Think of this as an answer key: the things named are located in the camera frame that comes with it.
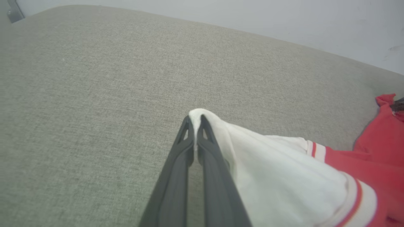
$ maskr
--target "gray object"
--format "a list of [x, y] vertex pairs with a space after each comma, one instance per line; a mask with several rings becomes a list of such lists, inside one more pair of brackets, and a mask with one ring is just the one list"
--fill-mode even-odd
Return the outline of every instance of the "gray object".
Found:
[[7, 16], [8, 19], [10, 19], [10, 22], [14, 23], [24, 19], [24, 15], [22, 14], [16, 0], [8, 0], [7, 2], [10, 5], [10, 9], [7, 11]]
[[[265, 135], [352, 148], [404, 76], [223, 27], [64, 6], [0, 34], [0, 225], [136, 226], [202, 107]], [[188, 226], [203, 226], [202, 168]]]

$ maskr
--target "black object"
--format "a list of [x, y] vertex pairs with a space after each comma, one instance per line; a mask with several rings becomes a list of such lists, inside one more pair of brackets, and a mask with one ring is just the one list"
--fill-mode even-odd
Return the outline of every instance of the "black object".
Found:
[[395, 101], [394, 104], [390, 105], [390, 108], [393, 112], [404, 111], [404, 98]]
[[[201, 116], [197, 133], [198, 160], [204, 173], [206, 227], [251, 227], [208, 120]], [[157, 180], [140, 227], [187, 225], [188, 168], [194, 159], [194, 129], [187, 116]]]

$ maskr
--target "red fabric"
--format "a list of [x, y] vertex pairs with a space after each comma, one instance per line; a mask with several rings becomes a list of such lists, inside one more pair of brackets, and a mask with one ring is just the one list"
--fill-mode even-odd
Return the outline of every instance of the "red fabric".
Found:
[[317, 146], [316, 143], [313, 143], [313, 151], [311, 152], [312, 157], [316, 156], [316, 151], [317, 151], [316, 146]]
[[371, 186], [378, 210], [370, 226], [404, 226], [404, 113], [391, 111], [392, 95], [376, 98], [378, 116], [355, 143], [353, 151], [326, 148], [325, 162]]

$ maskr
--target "white fabric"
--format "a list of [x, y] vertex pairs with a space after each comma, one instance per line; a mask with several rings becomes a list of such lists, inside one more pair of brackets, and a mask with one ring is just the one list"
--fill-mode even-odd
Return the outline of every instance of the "white fabric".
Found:
[[308, 156], [303, 138], [263, 136], [210, 111], [189, 113], [195, 132], [210, 122], [253, 226], [326, 223], [348, 195], [346, 176]]
[[336, 226], [349, 214], [351, 208], [354, 206], [357, 197], [358, 187], [355, 183], [355, 179], [348, 174], [347, 177], [347, 190], [348, 194], [345, 199], [344, 204], [340, 207], [337, 212], [329, 218], [327, 221], [320, 224], [320, 226]]
[[377, 196], [375, 191], [369, 185], [361, 181], [359, 183], [362, 188], [362, 200], [355, 215], [345, 225], [346, 227], [367, 226], [376, 213]]

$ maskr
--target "red stripe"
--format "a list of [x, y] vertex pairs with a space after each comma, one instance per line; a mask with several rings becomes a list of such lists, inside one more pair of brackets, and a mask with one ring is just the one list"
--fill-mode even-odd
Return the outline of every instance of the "red stripe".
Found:
[[346, 223], [349, 222], [349, 220], [355, 215], [356, 211], [359, 208], [359, 205], [362, 201], [362, 187], [360, 186], [360, 183], [357, 179], [355, 179], [355, 183], [356, 183], [356, 200], [355, 200], [355, 204], [352, 207], [351, 211], [348, 213], [348, 215], [344, 218], [344, 220], [342, 220], [337, 227], [341, 227], [344, 226]]
[[316, 149], [317, 149], [316, 146], [317, 146], [316, 143], [313, 142], [313, 151], [311, 152], [311, 156], [314, 157], [314, 158], [316, 157]]

